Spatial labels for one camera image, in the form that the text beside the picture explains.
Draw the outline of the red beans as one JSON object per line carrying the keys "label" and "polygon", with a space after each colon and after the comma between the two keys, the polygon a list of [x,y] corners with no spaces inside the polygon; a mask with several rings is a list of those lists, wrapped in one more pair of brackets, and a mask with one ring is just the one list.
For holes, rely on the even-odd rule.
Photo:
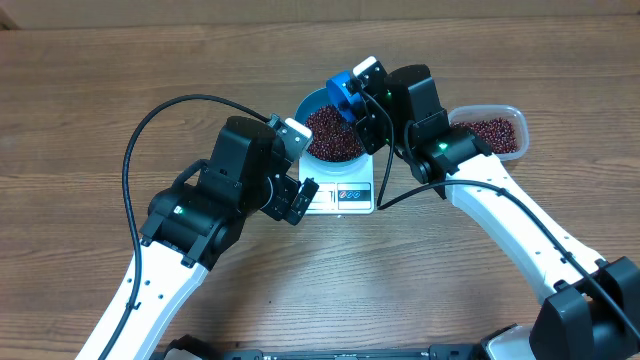
{"label": "red beans", "polygon": [[364,153],[353,126],[333,105],[322,106],[311,113],[305,125],[313,134],[307,151],[319,160],[346,162]]}

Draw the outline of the blue plastic measuring scoop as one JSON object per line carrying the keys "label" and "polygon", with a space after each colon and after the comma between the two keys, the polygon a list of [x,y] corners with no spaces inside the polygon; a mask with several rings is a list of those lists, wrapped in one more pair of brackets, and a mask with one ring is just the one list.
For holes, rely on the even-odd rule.
{"label": "blue plastic measuring scoop", "polygon": [[355,124],[364,113],[364,100],[353,87],[353,80],[354,76],[350,71],[343,71],[326,81],[331,104],[351,124]]}

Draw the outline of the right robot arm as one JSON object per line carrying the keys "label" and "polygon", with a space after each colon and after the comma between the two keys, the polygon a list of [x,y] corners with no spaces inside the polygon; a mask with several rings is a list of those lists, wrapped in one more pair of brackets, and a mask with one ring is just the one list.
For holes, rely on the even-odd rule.
{"label": "right robot arm", "polygon": [[450,123],[429,68],[386,71],[368,58],[336,84],[338,108],[368,153],[389,146],[420,191],[471,217],[540,303],[533,325],[484,339],[480,359],[627,359],[639,351],[639,269],[608,261],[556,223],[511,178],[490,146]]}

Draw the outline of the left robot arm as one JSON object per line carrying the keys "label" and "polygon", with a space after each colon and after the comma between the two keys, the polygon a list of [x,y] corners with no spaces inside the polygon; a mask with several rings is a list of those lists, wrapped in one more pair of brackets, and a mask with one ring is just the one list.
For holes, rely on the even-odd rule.
{"label": "left robot arm", "polygon": [[79,358],[150,358],[250,215],[261,211],[297,225],[318,186],[287,171],[311,142],[311,130],[292,118],[228,118],[210,159],[196,161],[153,197],[137,233],[140,253]]}

